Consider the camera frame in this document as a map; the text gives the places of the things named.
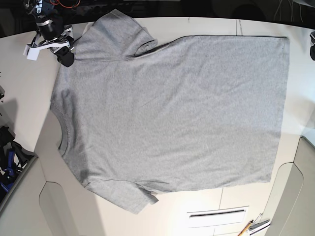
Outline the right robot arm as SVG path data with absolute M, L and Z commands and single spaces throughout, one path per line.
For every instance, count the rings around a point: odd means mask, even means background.
M 34 16 L 36 35 L 25 46 L 23 55 L 29 60 L 37 60 L 41 50 L 49 49 L 57 61 L 65 67 L 74 63 L 73 28 L 65 26 L 63 19 L 55 9 L 56 0 L 25 0 L 27 14 Z

